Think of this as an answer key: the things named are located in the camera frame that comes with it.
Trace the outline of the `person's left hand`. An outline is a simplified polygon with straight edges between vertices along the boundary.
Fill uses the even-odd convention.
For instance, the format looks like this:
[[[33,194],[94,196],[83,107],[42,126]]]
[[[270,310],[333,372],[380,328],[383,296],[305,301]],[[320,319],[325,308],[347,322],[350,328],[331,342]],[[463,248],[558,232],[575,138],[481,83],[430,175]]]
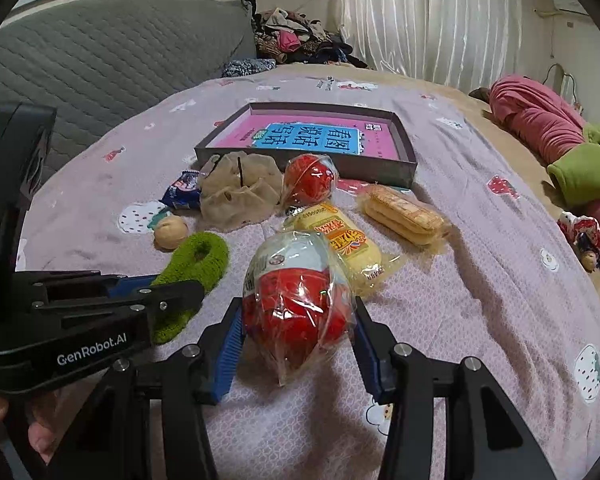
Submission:
[[[61,389],[55,390],[29,403],[32,417],[28,427],[29,444],[46,464],[50,462],[57,448],[56,411],[63,393]],[[8,401],[0,397],[0,425],[7,415],[8,408]]]

